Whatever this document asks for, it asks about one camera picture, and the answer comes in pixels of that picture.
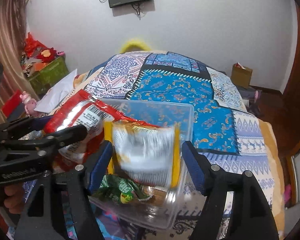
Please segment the person's left hand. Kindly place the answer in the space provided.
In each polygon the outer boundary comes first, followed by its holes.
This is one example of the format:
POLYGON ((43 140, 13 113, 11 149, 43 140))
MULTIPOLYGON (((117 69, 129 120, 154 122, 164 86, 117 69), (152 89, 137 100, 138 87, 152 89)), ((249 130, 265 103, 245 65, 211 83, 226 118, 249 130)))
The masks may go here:
POLYGON ((4 200, 4 205, 8 208, 11 214, 21 214, 24 208, 24 189, 22 183, 8 185, 4 188, 7 198, 4 200))

